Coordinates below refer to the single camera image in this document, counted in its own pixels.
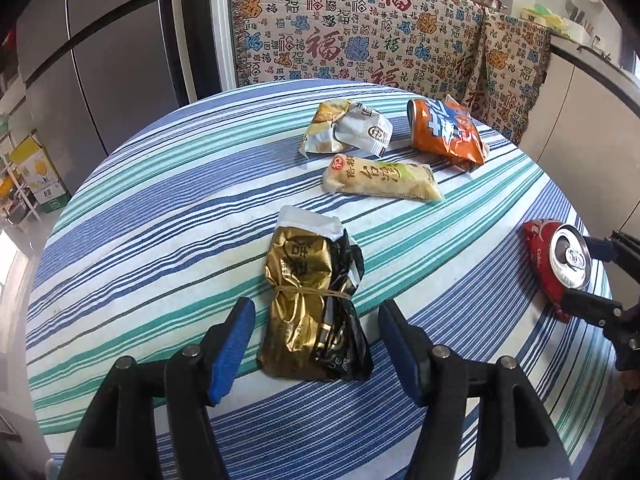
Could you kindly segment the grey refrigerator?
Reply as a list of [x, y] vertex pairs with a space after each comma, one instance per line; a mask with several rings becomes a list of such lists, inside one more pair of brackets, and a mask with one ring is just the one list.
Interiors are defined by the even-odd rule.
[[188, 100], [171, 0], [30, 0], [16, 44], [37, 136], [70, 192]]

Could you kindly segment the crushed red soda can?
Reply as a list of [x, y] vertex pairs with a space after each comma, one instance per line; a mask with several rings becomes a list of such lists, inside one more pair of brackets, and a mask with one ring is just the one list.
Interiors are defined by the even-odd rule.
[[564, 292], [583, 292], [591, 276], [591, 256], [585, 237], [574, 226], [553, 219], [523, 224], [529, 259], [540, 287], [553, 304], [555, 316], [568, 323], [572, 318], [561, 308]]

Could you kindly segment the knife block with utensils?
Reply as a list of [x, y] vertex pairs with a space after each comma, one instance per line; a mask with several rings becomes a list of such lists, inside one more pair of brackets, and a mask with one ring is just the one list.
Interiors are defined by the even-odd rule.
[[611, 44], [608, 19], [603, 16], [603, 6], [597, 3], [593, 6], [588, 3], [574, 3], [573, 0], [565, 0], [565, 13], [567, 19], [567, 35], [571, 40], [610, 58], [614, 52]]

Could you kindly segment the beige bread wrapper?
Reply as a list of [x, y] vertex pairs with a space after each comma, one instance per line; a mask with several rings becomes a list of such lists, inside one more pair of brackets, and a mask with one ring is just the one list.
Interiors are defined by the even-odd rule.
[[431, 167], [405, 162], [377, 162], [336, 154], [322, 176], [322, 190], [373, 197], [440, 202]]

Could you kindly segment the patterned fu character blanket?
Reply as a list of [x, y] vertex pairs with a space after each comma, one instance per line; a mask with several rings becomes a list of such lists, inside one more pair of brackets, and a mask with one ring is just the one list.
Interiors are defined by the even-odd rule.
[[452, 96], [520, 143], [548, 29], [471, 0], [230, 0], [236, 81], [341, 79]]

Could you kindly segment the gold black foil bag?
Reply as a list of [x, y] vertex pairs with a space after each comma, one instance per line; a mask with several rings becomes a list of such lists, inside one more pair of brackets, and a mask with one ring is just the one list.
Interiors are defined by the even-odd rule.
[[362, 251], [340, 220], [282, 207], [265, 265], [273, 298], [262, 369], [297, 380], [369, 379], [371, 350], [352, 303], [363, 275]]

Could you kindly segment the blue striped tablecloth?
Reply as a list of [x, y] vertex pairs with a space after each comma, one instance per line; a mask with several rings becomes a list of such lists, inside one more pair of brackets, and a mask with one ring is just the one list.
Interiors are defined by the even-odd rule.
[[[93, 171], [63, 210], [26, 318], [39, 427], [62, 457], [96, 389], [123, 354], [171, 356], [250, 297], [256, 327], [231, 392], [212, 413], [235, 479], [385, 479], [406, 470], [423, 411], [401, 389], [375, 310], [392, 298], [432, 341], [492, 362], [513, 356], [544, 402], [575, 470], [602, 426], [613, 349], [600, 330], [558, 321], [521, 239], [530, 219], [578, 224], [533, 159], [480, 120], [488, 161], [431, 167], [437, 204], [322, 191], [326, 157], [298, 147], [320, 102], [357, 100], [393, 124], [386, 158], [423, 162], [409, 93], [363, 82], [258, 84], [183, 107]], [[257, 366], [271, 290], [264, 265], [283, 206], [340, 219], [363, 252], [354, 304], [370, 341], [367, 382], [292, 382]]]

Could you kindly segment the yellow green container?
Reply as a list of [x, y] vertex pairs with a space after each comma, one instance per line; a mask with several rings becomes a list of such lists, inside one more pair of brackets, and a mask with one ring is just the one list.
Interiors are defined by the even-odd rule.
[[568, 26], [558, 15], [540, 4], [533, 6], [523, 6], [521, 8], [521, 18], [523, 20], [536, 23], [540, 26], [550, 28], [557, 35], [564, 35]]

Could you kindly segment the yellow white snack wrapper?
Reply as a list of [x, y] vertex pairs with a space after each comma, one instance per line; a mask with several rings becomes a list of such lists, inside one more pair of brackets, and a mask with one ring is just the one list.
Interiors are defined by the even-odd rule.
[[335, 99], [319, 104], [298, 150], [307, 157], [358, 148], [381, 157], [392, 135], [393, 125], [377, 110], [357, 101]]

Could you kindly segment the yellow cardboard box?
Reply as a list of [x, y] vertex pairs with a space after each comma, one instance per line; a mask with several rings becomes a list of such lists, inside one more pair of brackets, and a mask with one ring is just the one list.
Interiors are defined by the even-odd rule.
[[10, 159], [45, 212], [62, 209], [68, 204], [70, 193], [46, 150], [33, 136], [26, 136], [10, 153]]

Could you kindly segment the orange snack bag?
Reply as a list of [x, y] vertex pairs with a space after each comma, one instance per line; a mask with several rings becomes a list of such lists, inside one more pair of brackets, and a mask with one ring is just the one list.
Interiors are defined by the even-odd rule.
[[466, 172], [483, 166], [488, 159], [489, 148], [470, 111], [450, 94], [443, 100], [410, 100], [407, 118], [416, 150], [445, 157]]

